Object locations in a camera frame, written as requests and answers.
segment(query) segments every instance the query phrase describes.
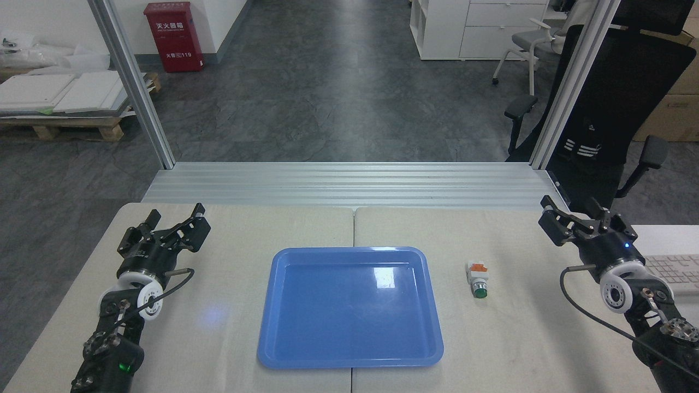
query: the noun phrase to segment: green button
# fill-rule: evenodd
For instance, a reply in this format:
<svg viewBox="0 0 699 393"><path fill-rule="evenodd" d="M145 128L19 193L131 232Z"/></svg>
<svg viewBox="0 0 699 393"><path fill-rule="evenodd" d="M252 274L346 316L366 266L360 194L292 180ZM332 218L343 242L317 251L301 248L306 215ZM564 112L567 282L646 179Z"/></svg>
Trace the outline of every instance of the green button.
<svg viewBox="0 0 699 393"><path fill-rule="evenodd" d="M488 296L488 290L485 288L478 288L473 292L473 294L478 298L478 299L483 299L484 297Z"/></svg>

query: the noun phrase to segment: red fire extinguisher cabinet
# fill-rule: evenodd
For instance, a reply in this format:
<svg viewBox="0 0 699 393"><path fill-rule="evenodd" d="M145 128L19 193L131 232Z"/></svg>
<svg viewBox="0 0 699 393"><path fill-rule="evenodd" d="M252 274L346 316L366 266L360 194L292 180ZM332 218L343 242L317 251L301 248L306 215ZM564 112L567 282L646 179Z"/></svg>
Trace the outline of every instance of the red fire extinguisher cabinet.
<svg viewBox="0 0 699 393"><path fill-rule="evenodd" d="M204 60L188 1L149 3L143 14L166 72L201 70Z"/></svg>

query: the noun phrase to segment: tiled floor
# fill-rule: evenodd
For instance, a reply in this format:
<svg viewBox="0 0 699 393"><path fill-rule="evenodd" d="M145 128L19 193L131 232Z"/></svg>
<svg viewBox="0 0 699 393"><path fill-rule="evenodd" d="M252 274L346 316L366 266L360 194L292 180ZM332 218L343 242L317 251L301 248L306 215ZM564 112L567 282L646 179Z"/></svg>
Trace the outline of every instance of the tiled floor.
<svg viewBox="0 0 699 393"><path fill-rule="evenodd" d="M154 101L176 158L503 161L502 112L526 93L526 65L507 63L494 87L494 62L421 62L409 18L406 0L255 0L221 64L161 74ZM553 70L538 71L542 101ZM0 136L0 387L118 208L159 169L137 121L122 126L119 143ZM699 224L698 156L699 143L673 143L665 167L615 207L633 223Z"/></svg>

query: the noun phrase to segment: blue tray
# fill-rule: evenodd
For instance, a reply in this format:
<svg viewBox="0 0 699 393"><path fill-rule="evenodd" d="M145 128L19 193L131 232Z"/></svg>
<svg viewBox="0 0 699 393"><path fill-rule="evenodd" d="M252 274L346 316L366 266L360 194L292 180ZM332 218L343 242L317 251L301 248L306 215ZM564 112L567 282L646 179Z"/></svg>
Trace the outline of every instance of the blue tray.
<svg viewBox="0 0 699 393"><path fill-rule="evenodd" d="M265 366L430 366L443 353L420 250L287 248L274 257L257 348Z"/></svg>

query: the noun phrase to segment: white table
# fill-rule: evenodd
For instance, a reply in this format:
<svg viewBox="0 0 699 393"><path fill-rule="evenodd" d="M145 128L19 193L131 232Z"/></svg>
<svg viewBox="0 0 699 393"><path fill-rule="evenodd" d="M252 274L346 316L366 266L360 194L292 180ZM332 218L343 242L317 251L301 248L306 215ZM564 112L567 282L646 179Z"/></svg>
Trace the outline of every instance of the white table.
<svg viewBox="0 0 699 393"><path fill-rule="evenodd" d="M412 245L426 255L445 354L425 369L355 369L352 391L657 392L631 342L564 299L559 274L581 264L577 248L556 247L539 228L539 217L534 212L358 209L355 245ZM648 245L651 252L667 252L649 247L654 237L644 238L644 233L651 230L639 229L641 251ZM470 293L469 260L482 260L489 268L485 299ZM566 284L583 307L630 331L623 316L604 307L589 273L571 273Z"/></svg>
<svg viewBox="0 0 699 393"><path fill-rule="evenodd" d="M6 393L69 390L82 342L97 322L96 300L115 282L117 244L151 208L162 213L161 228L184 220L193 205L122 208ZM178 267L194 267L196 275L146 323L145 362L133 393L658 391L630 341L565 301L559 273L580 264L577 248L554 246L537 225L539 213L360 208L353 219L344 208L206 208L208 239L200 252L183 251L178 260ZM683 246L681 240L696 239L697 227L636 229L637 246L648 255L699 253L698 242ZM262 366L257 341L274 254L288 247L351 245L411 245L425 253L445 343L442 360L426 368ZM482 260L490 269L485 299L470 293L468 260ZM626 329L622 316L602 305L588 273L571 273L566 283L583 307Z"/></svg>
<svg viewBox="0 0 699 393"><path fill-rule="evenodd" d="M70 391L82 343L97 324L97 300L116 282L117 246L126 228L152 208L158 228L189 217L194 205L132 203L112 221L5 393ZM257 360L260 321L274 255L288 247L351 246L352 209L205 206L211 232L198 253L182 251L178 268L196 273L164 299L141 337L139 392L349 392L349 369L273 371ZM171 285L179 281L173 278Z"/></svg>

